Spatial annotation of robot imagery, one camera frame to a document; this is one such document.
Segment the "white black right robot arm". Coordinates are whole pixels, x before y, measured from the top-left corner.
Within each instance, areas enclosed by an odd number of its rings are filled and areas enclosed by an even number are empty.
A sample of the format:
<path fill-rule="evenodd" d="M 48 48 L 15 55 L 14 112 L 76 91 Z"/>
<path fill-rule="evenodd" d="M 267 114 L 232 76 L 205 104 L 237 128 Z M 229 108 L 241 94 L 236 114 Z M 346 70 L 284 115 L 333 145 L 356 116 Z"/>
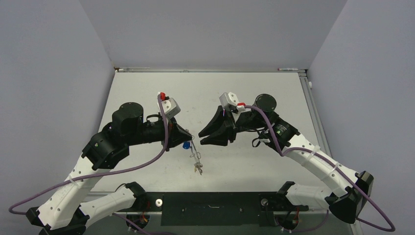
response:
<path fill-rule="evenodd" d="M 198 136 L 202 145 L 227 146 L 242 132 L 258 133 L 258 141 L 284 157 L 294 160 L 323 182 L 322 187 L 286 182 L 278 191 L 277 205 L 288 210 L 295 206 L 329 210 L 339 220 L 357 220 L 371 193 L 373 176 L 340 164 L 312 144 L 297 128 L 276 112 L 277 102 L 260 94 L 251 107 L 239 102 L 236 94 L 220 96 L 220 106 Z"/>

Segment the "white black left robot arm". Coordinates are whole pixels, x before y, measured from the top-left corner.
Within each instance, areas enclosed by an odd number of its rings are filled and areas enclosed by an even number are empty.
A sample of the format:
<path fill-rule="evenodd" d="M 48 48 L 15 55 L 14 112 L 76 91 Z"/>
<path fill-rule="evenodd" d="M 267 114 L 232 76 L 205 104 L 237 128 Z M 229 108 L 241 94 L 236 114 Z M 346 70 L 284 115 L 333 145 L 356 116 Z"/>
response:
<path fill-rule="evenodd" d="M 180 108 L 174 99 L 164 98 L 158 107 L 157 121 L 151 122 L 144 117 L 140 104 L 121 105 L 113 113 L 112 121 L 84 147 L 67 184 L 41 206 L 30 208 L 25 214 L 28 221 L 41 227 L 43 235 L 81 235 L 90 225 L 114 212 L 143 209 L 146 191 L 136 182 L 126 183 L 120 190 L 93 201 L 84 199 L 105 173 L 112 173 L 129 155 L 130 146 L 160 142 L 168 150 L 192 139 L 175 120 Z"/>

